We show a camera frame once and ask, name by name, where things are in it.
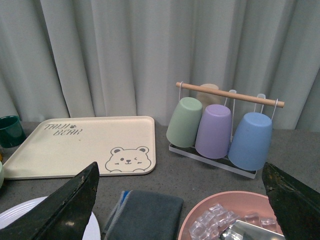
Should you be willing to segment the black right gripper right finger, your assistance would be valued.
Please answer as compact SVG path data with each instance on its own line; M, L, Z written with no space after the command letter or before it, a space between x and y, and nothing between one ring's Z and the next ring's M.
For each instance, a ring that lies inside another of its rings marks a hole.
M318 240L320 193L269 162L261 178L285 239Z

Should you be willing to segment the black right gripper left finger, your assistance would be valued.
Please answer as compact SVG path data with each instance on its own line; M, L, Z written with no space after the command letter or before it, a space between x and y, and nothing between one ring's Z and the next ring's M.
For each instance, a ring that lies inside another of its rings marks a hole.
M100 179L93 162L29 212L1 229L2 240L81 240Z

